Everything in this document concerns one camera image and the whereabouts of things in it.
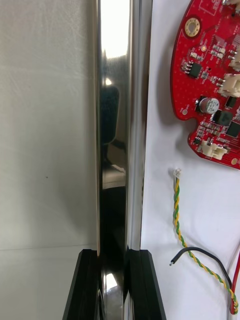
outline integrated circuit chip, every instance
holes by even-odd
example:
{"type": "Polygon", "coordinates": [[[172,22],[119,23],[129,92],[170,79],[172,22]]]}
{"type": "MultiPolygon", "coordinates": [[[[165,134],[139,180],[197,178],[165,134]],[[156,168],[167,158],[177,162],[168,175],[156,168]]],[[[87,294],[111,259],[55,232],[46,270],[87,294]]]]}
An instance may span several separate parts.
{"type": "Polygon", "coordinates": [[[189,71],[189,75],[196,79],[199,76],[199,73],[200,73],[201,69],[202,69],[202,66],[199,63],[195,63],[194,62],[191,65],[191,69],[189,71]]]}
{"type": "Polygon", "coordinates": [[[227,134],[228,136],[237,138],[237,136],[239,135],[239,133],[240,133],[240,124],[239,124],[239,123],[236,123],[236,122],[232,122],[232,123],[230,124],[230,127],[228,128],[226,134],[227,134]]]}
{"type": "Polygon", "coordinates": [[[213,117],[213,121],[216,122],[216,124],[221,126],[228,126],[232,121],[232,119],[233,119],[233,114],[231,112],[221,111],[221,110],[218,110],[213,117]]]}
{"type": "Polygon", "coordinates": [[[235,103],[237,102],[237,98],[236,97],[233,97],[233,96],[230,96],[228,99],[227,99],[227,102],[225,104],[226,107],[229,107],[229,108],[233,108],[235,106],[235,103]]]}

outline white wall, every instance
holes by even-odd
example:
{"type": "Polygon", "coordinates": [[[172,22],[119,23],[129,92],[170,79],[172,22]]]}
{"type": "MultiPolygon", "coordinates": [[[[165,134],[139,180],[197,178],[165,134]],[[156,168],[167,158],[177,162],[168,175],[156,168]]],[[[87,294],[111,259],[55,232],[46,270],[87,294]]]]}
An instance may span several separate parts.
{"type": "Polygon", "coordinates": [[[0,319],[60,319],[96,246],[92,4],[0,0],[0,319]]]}
{"type": "MultiPolygon", "coordinates": [[[[171,104],[172,51],[189,2],[153,1],[141,247],[153,255],[167,320],[225,320],[228,295],[213,276],[188,254],[169,266],[182,248],[173,225],[175,168],[182,169],[180,225],[186,242],[215,253],[228,267],[240,241],[240,171],[199,158],[187,143],[195,122],[177,120],[171,104]]],[[[196,256],[222,275],[210,258],[196,256]]],[[[240,300],[240,283],[236,295],[240,300]]]]}

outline reflective metal surface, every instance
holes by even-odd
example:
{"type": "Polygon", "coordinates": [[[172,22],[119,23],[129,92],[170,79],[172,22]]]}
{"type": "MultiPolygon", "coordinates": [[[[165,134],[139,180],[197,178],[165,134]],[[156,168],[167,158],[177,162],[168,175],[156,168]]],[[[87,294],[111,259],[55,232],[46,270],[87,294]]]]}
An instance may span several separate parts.
{"type": "Polygon", "coordinates": [[[152,0],[95,1],[98,255],[105,315],[119,320],[125,252],[141,241],[152,0]]]}

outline yellow-green wire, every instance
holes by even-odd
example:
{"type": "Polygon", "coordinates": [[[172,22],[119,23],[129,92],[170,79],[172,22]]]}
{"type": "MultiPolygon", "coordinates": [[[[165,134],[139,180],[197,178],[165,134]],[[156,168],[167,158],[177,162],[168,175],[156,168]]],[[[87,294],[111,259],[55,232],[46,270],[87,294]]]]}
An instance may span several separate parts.
{"type": "MultiPolygon", "coordinates": [[[[181,244],[184,248],[186,248],[188,245],[186,244],[181,230],[180,230],[180,223],[179,223],[179,193],[180,193],[180,187],[179,187],[179,178],[176,177],[176,182],[175,182],[175,187],[174,187],[174,213],[173,213],[173,221],[174,221],[174,225],[176,227],[176,233],[178,235],[179,240],[181,241],[181,244]]],[[[234,314],[236,315],[238,313],[238,308],[239,308],[239,304],[237,301],[237,297],[235,295],[235,293],[231,290],[231,288],[229,287],[229,284],[226,283],[221,277],[220,275],[218,275],[217,273],[213,272],[212,270],[210,270],[207,266],[205,266],[204,264],[202,264],[199,259],[197,257],[195,257],[195,255],[189,251],[188,252],[189,256],[201,267],[203,268],[206,272],[208,272],[210,275],[214,276],[221,284],[224,285],[224,288],[230,293],[231,299],[234,301],[234,314]]]]}

